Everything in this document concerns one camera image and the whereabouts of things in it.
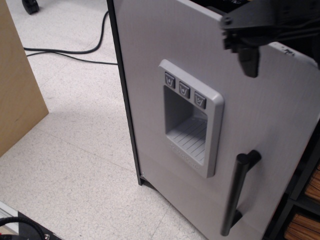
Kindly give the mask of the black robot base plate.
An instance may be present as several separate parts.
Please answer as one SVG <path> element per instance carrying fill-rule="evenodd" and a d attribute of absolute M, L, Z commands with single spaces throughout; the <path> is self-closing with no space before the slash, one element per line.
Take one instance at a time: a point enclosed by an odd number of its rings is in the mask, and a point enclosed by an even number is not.
<path fill-rule="evenodd" d="M 62 238 L 56 235 L 54 232 L 50 231 L 49 229 L 45 228 L 41 224 L 37 223 L 44 234 L 49 235 L 50 240 L 61 240 Z M 26 223 L 18 223 L 18 233 L 20 236 L 31 238 L 32 240 L 40 240 L 40 235 L 38 232 Z"/>

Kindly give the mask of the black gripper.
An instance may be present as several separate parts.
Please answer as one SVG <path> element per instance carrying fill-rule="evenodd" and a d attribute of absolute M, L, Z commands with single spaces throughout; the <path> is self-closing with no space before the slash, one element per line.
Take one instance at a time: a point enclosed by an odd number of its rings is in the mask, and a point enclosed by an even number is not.
<path fill-rule="evenodd" d="M 320 33 L 318 0 L 252 0 L 220 20 L 226 50 L 237 50 L 243 73 L 256 78 L 260 46 Z"/>

